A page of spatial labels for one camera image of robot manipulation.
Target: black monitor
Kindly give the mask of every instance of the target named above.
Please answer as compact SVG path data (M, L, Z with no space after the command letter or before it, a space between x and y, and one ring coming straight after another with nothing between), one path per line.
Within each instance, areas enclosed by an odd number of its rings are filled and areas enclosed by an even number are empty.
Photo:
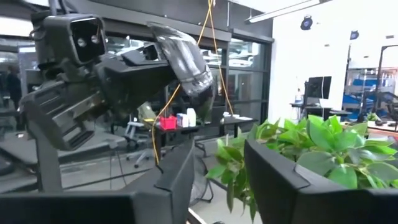
M307 97L329 99L330 83L331 83L331 77L309 78L305 90L308 92Z

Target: fluorescent light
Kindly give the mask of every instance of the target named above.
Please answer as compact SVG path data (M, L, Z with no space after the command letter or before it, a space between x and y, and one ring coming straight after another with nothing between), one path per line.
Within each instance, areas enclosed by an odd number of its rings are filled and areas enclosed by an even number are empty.
M273 12L267 12L258 16L254 16L252 18L247 19L247 21L249 21L250 23L255 23L255 22L260 22L266 19L270 19L270 18L274 18L277 16L282 16L284 14L288 14L291 12L295 12L295 11L299 11L302 9L306 9L308 7L314 6L320 4L320 0L309 0L309 1L305 1L299 4L295 4L293 6L289 6L283 9L279 9Z

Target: red box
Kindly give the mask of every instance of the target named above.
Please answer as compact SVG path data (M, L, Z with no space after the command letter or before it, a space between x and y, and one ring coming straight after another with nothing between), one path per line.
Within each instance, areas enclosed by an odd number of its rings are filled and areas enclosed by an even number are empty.
M177 118L175 116L169 116L165 118L163 116L160 117L160 127L163 130L171 130L177 128Z

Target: person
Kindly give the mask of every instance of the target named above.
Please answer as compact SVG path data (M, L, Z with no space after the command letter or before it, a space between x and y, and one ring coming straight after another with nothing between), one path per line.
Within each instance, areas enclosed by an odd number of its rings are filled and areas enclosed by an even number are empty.
M10 99L14 103L15 110L18 110L19 101L22 98L22 88L21 88L21 80L18 77L17 68L13 66L8 66L8 75L6 78L6 86L7 90L10 93ZM17 121L17 129L21 128L20 117L15 117Z

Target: yellow cable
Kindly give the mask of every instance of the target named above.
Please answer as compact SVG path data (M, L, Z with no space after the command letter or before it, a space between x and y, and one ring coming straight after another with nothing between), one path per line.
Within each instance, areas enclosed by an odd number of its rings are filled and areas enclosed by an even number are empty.
M202 26L201 31L200 31L199 39L198 39L198 42L197 42L198 45L199 45L199 43L200 43L200 41L201 41L201 37L203 36L203 33L204 33L204 31L205 31L205 27L206 27L206 24L207 24L207 20L208 20L209 16L211 17L211 5L213 4L213 1L214 1L214 0L209 0L209 2L210 2L210 3L209 3L209 9L207 10L206 19L205 19L205 22L203 23L203 26ZM157 151L156 151L155 134L154 134L154 132L155 132L155 131L154 131L154 130L155 130L155 124L156 124L156 121L157 121L157 119L159 118L159 116L166 110L166 108L167 108L167 107L169 106L169 104L172 102L172 100L173 100L173 98L175 97L175 95L177 94L179 88L180 88L180 84L178 84L178 86L177 86L176 89L174 90L172 96L170 97L170 99L168 100L168 102L166 103L166 105L162 108L162 110L159 112L159 114L156 116L156 118L155 118L155 120L154 120L154 123L152 124L152 129L151 129L151 133L152 133L152 145L153 145L153 147L154 147L156 165L159 164L159 155L157 154Z
M216 34L215 34L215 31L214 31L213 15L211 13L211 5L212 5L212 3L213 3L213 0L208 0L208 6L209 6L209 11L210 11L211 31L213 32L214 48L216 49L218 71L219 71L219 74L220 74L220 77L221 77L221 83L223 84L226 102L227 102L227 104L229 106L229 110L231 111L231 114L234 115L234 111L232 109L231 102L229 101L228 93L227 93L226 88L225 88L225 82L224 82L224 78L223 78L223 74L222 74L222 70L221 70L221 63L220 63L220 61L218 59Z

